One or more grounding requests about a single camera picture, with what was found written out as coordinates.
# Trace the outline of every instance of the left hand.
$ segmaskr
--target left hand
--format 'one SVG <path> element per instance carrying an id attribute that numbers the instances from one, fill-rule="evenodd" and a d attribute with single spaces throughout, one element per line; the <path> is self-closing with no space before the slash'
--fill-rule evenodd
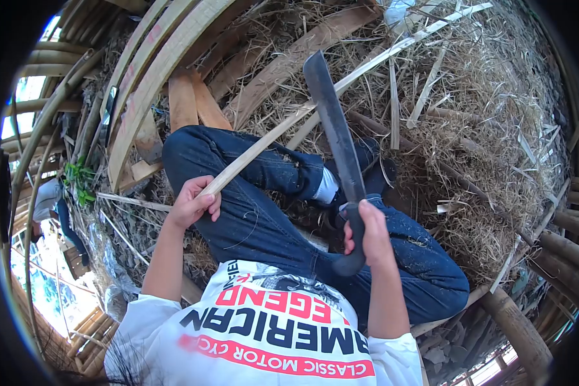
<path id="1" fill-rule="evenodd" d="M 214 195 L 198 197 L 212 180 L 213 176 L 204 175 L 186 181 L 165 221 L 186 229 L 201 219 L 206 210 L 212 216 L 212 221 L 216 221 L 221 215 L 221 193 L 216 197 Z"/>

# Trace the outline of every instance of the blue jeans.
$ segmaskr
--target blue jeans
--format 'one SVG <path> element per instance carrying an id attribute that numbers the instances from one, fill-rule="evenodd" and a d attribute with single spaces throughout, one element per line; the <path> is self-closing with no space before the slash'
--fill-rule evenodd
<path id="1" fill-rule="evenodd" d="M 258 139 L 205 126 L 180 128 L 163 145 L 163 165 L 174 194 L 177 196 L 189 179 L 218 175 Z M 320 156 L 273 144 L 223 189 L 219 219 L 212 222 L 205 215 L 195 227 L 218 262 L 264 262 L 337 289 L 354 307 L 359 328 L 364 328 L 371 295 L 369 267 L 352 277 L 336 275 L 331 263 L 340 254 L 324 253 L 309 244 L 262 191 L 269 189 L 295 199 L 310 199 L 320 185 L 323 170 Z M 371 203 L 387 217 L 410 323 L 439 320 L 462 310 L 469 284 L 457 264 L 416 221 L 386 207 L 379 195 L 371 196 Z"/>
<path id="2" fill-rule="evenodd" d="M 58 200 L 58 203 L 56 204 L 56 212 L 58 212 L 58 220 L 60 220 L 60 228 L 62 228 L 62 234 L 64 237 L 69 239 L 69 241 L 75 245 L 80 254 L 87 254 L 84 243 L 81 241 L 79 236 L 77 236 L 77 233 L 70 228 L 69 207 L 67 206 L 67 202 L 64 201 L 64 198 Z"/>

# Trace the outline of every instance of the hand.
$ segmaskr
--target hand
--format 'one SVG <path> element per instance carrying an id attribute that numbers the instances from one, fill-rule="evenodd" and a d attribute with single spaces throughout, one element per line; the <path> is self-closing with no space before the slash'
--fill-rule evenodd
<path id="1" fill-rule="evenodd" d="M 221 214 L 221 193 L 216 197 L 214 195 L 198 197 L 212 180 L 213 176 L 204 175 L 186 181 L 165 221 L 186 229 L 201 219 L 206 210 L 212 216 L 212 221 L 216 221 Z"/>
<path id="2" fill-rule="evenodd" d="M 396 266 L 384 213 L 366 199 L 358 204 L 358 212 L 365 223 L 363 251 L 367 258 L 367 265 L 373 267 L 394 264 Z M 345 254 L 350 254 L 354 250 L 355 242 L 352 240 L 352 228 L 349 227 L 349 221 L 345 222 L 343 230 L 345 231 Z"/>

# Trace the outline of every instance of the white sock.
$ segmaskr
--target white sock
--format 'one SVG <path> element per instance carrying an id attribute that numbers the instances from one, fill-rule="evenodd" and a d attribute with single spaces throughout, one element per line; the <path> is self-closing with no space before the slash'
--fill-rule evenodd
<path id="1" fill-rule="evenodd" d="M 332 199 L 335 198 L 337 190 L 339 190 L 339 185 L 336 182 L 335 176 L 332 175 L 330 170 L 324 168 L 320 187 L 317 188 L 316 194 L 311 198 L 316 199 L 317 201 L 321 201 L 324 204 L 330 204 Z"/>

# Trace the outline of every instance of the machete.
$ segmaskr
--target machete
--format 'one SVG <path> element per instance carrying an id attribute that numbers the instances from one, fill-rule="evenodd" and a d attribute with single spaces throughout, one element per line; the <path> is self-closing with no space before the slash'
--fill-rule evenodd
<path id="1" fill-rule="evenodd" d="M 302 72 L 313 102 L 317 104 L 316 109 L 320 114 L 322 127 L 324 127 L 339 171 L 341 188 L 347 197 L 347 206 L 345 207 L 347 220 L 352 228 L 352 239 L 355 242 L 352 253 L 333 261 L 332 268 L 341 276 L 352 276 L 357 274 L 365 265 L 363 252 L 365 226 L 360 213 L 358 213 L 358 203 L 366 197 L 363 174 L 358 164 L 354 141 L 347 127 L 322 51 L 317 51 L 307 58 Z"/>

